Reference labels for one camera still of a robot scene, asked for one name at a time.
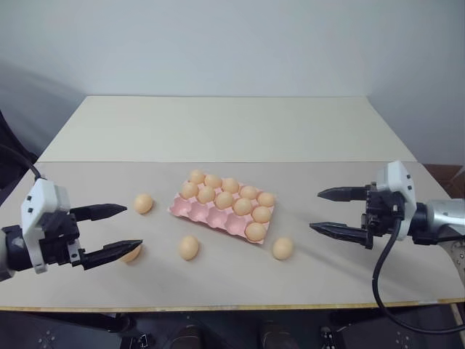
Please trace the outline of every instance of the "wooden table edge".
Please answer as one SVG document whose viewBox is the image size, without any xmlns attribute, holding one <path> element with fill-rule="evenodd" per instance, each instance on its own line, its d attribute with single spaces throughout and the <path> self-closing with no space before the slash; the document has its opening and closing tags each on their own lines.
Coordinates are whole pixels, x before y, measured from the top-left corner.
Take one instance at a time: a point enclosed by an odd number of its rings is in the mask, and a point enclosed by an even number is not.
<svg viewBox="0 0 465 349">
<path fill-rule="evenodd" d="M 465 302 L 465 298 L 448 298 L 435 301 L 388 302 L 388 307 L 411 307 L 417 305 L 435 305 Z M 229 310 L 323 310 L 323 309 L 361 309 L 377 308 L 376 303 L 334 303 L 334 304 L 295 304 L 295 305 L 199 305 L 179 307 L 141 307 L 141 308 L 40 308 L 40 307 L 0 307 L 7 311 L 29 311 L 49 313 L 155 313 L 170 311 L 229 311 Z"/>
</svg>

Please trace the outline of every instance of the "egg carton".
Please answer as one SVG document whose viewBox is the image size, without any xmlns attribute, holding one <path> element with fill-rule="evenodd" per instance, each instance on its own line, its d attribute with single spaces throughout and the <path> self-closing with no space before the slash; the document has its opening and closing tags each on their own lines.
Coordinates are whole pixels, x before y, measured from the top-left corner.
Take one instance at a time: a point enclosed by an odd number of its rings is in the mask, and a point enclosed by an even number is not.
<svg viewBox="0 0 465 349">
<path fill-rule="evenodd" d="M 232 194 L 232 197 L 234 198 L 234 202 L 240 198 L 240 190 L 242 187 L 244 187 L 243 183 L 239 183 L 239 191 L 237 193 Z M 201 188 L 205 187 L 203 183 L 198 184 L 198 189 L 200 191 Z M 223 190 L 221 188 L 215 188 L 215 198 L 217 197 L 218 194 L 220 194 Z M 257 196 L 260 195 L 260 193 L 263 192 L 263 190 L 260 190 L 257 188 Z M 251 213 L 254 211 L 254 209 L 259 205 L 257 199 L 251 199 L 252 203 L 252 210 Z M 274 210 L 275 206 L 270 206 L 268 209 L 271 212 L 271 218 L 272 218 L 272 213 Z M 215 203 L 214 200 L 207 202 L 206 204 L 202 204 L 201 202 L 198 201 L 198 199 L 194 196 L 192 198 L 183 198 L 180 196 L 178 193 L 173 200 L 172 205 L 169 207 L 168 211 L 177 217 L 186 217 L 189 220 L 193 222 L 201 222 L 203 224 L 207 224 L 210 228 L 213 229 L 220 229 L 224 230 L 230 235 L 236 235 L 244 238 L 248 242 L 251 242 L 253 244 L 263 244 L 265 237 L 262 240 L 258 241 L 252 241 L 247 238 L 246 235 L 246 228 L 250 223 L 255 222 L 254 218 L 252 217 L 251 213 L 245 214 L 244 216 L 239 216 L 236 214 L 233 210 L 232 207 L 228 207 L 226 209 L 219 209 Z M 270 221 L 271 218 L 268 222 L 266 223 L 261 223 L 263 224 L 265 230 L 268 232 L 268 228 L 270 226 Z"/>
</svg>

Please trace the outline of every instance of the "gray wall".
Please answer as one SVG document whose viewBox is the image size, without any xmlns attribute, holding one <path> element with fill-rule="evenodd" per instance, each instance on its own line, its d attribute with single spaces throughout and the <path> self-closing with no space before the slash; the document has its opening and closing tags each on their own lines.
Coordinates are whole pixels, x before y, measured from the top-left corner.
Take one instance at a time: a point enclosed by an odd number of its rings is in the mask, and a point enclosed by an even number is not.
<svg viewBox="0 0 465 349">
<path fill-rule="evenodd" d="M 368 95 L 419 161 L 463 164 L 464 7 L 3 0 L 0 108 L 40 150 L 84 95 Z"/>
</svg>

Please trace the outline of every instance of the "table surface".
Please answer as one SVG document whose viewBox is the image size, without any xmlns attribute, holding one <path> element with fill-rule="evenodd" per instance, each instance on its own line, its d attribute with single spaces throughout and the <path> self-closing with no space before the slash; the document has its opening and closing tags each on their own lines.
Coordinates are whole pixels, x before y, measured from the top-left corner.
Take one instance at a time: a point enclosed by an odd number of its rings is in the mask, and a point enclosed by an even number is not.
<svg viewBox="0 0 465 349">
<path fill-rule="evenodd" d="M 365 97 L 87 97 L 39 161 L 415 161 Z"/>
<path fill-rule="evenodd" d="M 142 254 L 131 265 L 116 261 L 88 271 L 52 265 L 47 273 L 17 273 L 0 285 L 0 308 L 58 311 L 155 311 L 212 309 L 335 308 L 373 306 L 371 274 L 387 238 L 373 250 L 322 236 L 309 222 L 360 224 L 363 203 L 335 203 L 315 194 L 337 185 L 370 182 L 381 162 L 337 163 L 43 163 L 40 170 L 68 189 L 72 206 L 117 203 L 127 212 L 96 222 L 80 222 L 88 252 L 104 244 L 142 238 Z M 417 199 L 446 198 L 422 165 L 406 163 Z M 167 212 L 174 194 L 193 168 L 275 193 L 265 243 L 241 238 L 174 217 Z M 0 208 L 2 225 L 18 224 L 20 202 L 32 185 L 26 176 Z M 147 215 L 132 209 L 138 193 L 156 207 Z M 193 234 L 200 254 L 186 262 L 177 254 L 180 239 Z M 275 260 L 273 241 L 291 237 L 295 254 Z M 395 244 L 381 275 L 385 302 L 450 302 L 464 296 L 449 256 L 438 246 L 416 246 L 410 238 Z"/>
<path fill-rule="evenodd" d="M 131 265 L 113 262 L 85 272 L 52 265 L 41 275 L 32 270 L 17 273 L 0 285 L 0 308 L 373 306 L 371 273 L 387 238 L 377 238 L 369 251 L 317 234 L 308 223 L 331 220 L 358 226 L 360 202 L 337 204 L 316 193 L 332 186 L 364 185 L 386 161 L 396 159 L 411 161 L 406 165 L 419 201 L 447 197 L 365 97 L 87 97 L 38 166 L 68 189 L 73 206 L 113 202 L 129 207 L 108 220 L 81 222 L 82 246 L 92 251 L 112 241 L 142 238 L 142 254 Z M 236 177 L 277 195 L 264 245 L 166 211 L 194 168 Z M 31 181 L 29 174 L 0 208 L 2 226 L 19 223 L 19 205 Z M 140 216 L 131 206 L 143 192 L 150 193 L 157 206 Z M 191 262 L 177 255 L 177 244 L 187 234 L 201 242 L 201 253 Z M 294 256 L 282 262 L 270 254 L 279 236 L 290 236 L 296 244 Z M 391 305 L 451 302 L 464 296 L 447 254 L 409 239 L 395 245 L 381 290 Z"/>
</svg>

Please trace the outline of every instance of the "brown egg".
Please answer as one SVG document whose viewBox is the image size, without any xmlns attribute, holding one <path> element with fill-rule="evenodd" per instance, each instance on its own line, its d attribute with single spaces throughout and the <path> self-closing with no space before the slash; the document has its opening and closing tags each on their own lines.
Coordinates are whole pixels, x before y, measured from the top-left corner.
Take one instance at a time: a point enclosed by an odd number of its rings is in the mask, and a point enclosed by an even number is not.
<svg viewBox="0 0 465 349">
<path fill-rule="evenodd" d="M 266 222 L 270 221 L 271 211 L 267 207 L 258 206 L 252 212 L 252 217 L 253 217 L 255 222 L 266 223 Z"/>
<path fill-rule="evenodd" d="M 228 191 L 219 193 L 217 195 L 217 198 L 215 199 L 215 205 L 219 209 L 226 209 L 228 207 L 231 207 L 233 205 L 233 202 L 234 202 L 233 195 Z"/>
<path fill-rule="evenodd" d="M 294 243 L 290 238 L 279 238 L 273 244 L 273 257 L 277 260 L 285 260 L 294 252 Z"/>
<path fill-rule="evenodd" d="M 213 201 L 215 199 L 215 190 L 212 187 L 203 187 L 198 191 L 197 200 L 201 204 Z"/>
<path fill-rule="evenodd" d="M 230 193 L 237 193 L 239 191 L 239 183 L 234 178 L 223 179 L 221 186 L 223 191 L 229 191 Z"/>
<path fill-rule="evenodd" d="M 205 174 L 199 170 L 199 169 L 194 169 L 190 173 L 190 178 L 189 181 L 195 184 L 201 184 L 203 183 L 203 180 L 205 180 Z"/>
<path fill-rule="evenodd" d="M 232 209 L 238 216 L 245 216 L 251 212 L 252 203 L 247 198 L 240 198 L 234 203 Z"/>
<path fill-rule="evenodd" d="M 275 204 L 275 196 L 270 193 L 260 193 L 257 201 L 261 206 L 271 207 Z"/>
<path fill-rule="evenodd" d="M 218 176 L 215 176 L 214 174 L 208 174 L 205 176 L 204 183 L 205 185 L 215 189 L 221 187 L 222 181 Z"/>
<path fill-rule="evenodd" d="M 150 211 L 153 206 L 153 199 L 148 194 L 139 194 L 134 200 L 134 209 L 137 213 L 144 214 Z"/>
<path fill-rule="evenodd" d="M 181 188 L 180 195 L 183 198 L 192 198 L 194 196 L 197 196 L 197 194 L 198 194 L 198 186 L 193 182 L 184 183 L 184 185 Z"/>
<path fill-rule="evenodd" d="M 260 223 L 250 223 L 246 228 L 246 236 L 250 241 L 260 241 L 263 240 L 266 235 L 267 230 Z"/>
<path fill-rule="evenodd" d="M 253 200 L 256 198 L 257 190 L 255 187 L 252 187 L 251 185 L 246 185 L 245 187 L 242 187 L 239 195 L 241 198 L 249 198 Z"/>
<path fill-rule="evenodd" d="M 125 262 L 125 263 L 132 262 L 133 260 L 137 258 L 141 249 L 142 249 L 142 245 L 140 244 L 138 247 L 130 251 L 130 253 L 126 253 L 123 257 L 121 257 L 120 261 Z"/>
<path fill-rule="evenodd" d="M 198 249 L 199 243 L 197 238 L 195 236 L 188 235 L 182 238 L 179 243 L 178 252 L 183 260 L 191 260 L 197 255 Z"/>
</svg>

